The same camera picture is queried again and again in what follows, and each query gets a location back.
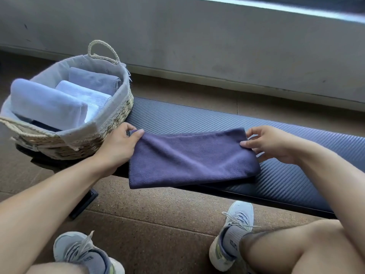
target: carbon fiber textured surface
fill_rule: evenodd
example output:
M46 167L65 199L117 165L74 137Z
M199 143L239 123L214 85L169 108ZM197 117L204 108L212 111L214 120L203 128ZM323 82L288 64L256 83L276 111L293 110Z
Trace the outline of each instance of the carbon fiber textured surface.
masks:
M365 171L365 138L353 135L138 97L135 98L133 109L126 121L137 128L143 128L147 132L155 134L199 133L238 127L247 130L254 126L271 125L317 142ZM261 169L261 174L256 177L255 183L247 183L242 180L234 183L208 184L204 187L254 199L278 202L283 205L332 212L327 202L298 166L283 164L276 159L270 159L261 164Z

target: person's left hand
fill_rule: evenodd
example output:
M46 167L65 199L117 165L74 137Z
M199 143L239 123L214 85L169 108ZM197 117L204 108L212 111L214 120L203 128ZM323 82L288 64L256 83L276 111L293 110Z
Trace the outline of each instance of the person's left hand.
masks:
M134 147L144 134L144 130L140 129L129 137L127 131L130 130L136 130L136 128L127 122L120 124L105 138L99 150L92 157L102 166L104 177L112 175L133 155Z

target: brown tiled floor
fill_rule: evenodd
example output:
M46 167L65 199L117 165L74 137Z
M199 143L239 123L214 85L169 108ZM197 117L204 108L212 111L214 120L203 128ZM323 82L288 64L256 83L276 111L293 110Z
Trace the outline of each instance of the brown tiled floor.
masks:
M52 63L2 52L0 62L1 103L14 78L31 78ZM139 97L365 136L364 113L136 74L132 79L133 94ZM9 136L0 125L0 200L52 175L17 152ZM207 252L224 223L221 212L233 200L171 188L130 190L126 179L113 176L95 189L99 197L88 210L66 221L55 236L95 230L94 243L121 261L127 273L215 273ZM258 205L254 209L255 225L262 229L318 219ZM37 262L51 260L52 240ZM240 273L239 264L231 273Z

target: white sneaker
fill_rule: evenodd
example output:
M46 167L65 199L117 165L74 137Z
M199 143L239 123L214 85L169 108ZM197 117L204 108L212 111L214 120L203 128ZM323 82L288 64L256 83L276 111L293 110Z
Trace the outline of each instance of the white sneaker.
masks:
M86 265L97 274L125 274L120 262L108 257L107 253L93 244L93 232L88 236L80 232L61 234L53 244L55 261Z
M222 212L222 214L227 217L226 223L210 245L209 259L217 270L225 272L232 267L237 259L223 249L222 240L228 228L237 225L249 233L256 226L253 226L253 207L251 203L236 201L230 206L228 212ZM249 272L247 265L244 271Z

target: basket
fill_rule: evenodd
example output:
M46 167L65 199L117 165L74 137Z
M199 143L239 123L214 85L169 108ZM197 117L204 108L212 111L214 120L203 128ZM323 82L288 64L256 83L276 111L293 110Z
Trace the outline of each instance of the basket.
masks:
M116 59L91 54L92 46L97 43L108 47ZM10 96L5 100L0 113L0 123L15 133L12 140L25 148L41 152L57 160L74 160L93 155L103 143L104 138L124 122L133 106L133 95L129 84L130 73L125 64L121 63L114 49L104 41L92 41L87 55L59 61L31 81L55 88L60 81L68 80L70 67L114 75L123 81L121 87L92 121L75 129L60 132L48 131L14 115L10 109Z

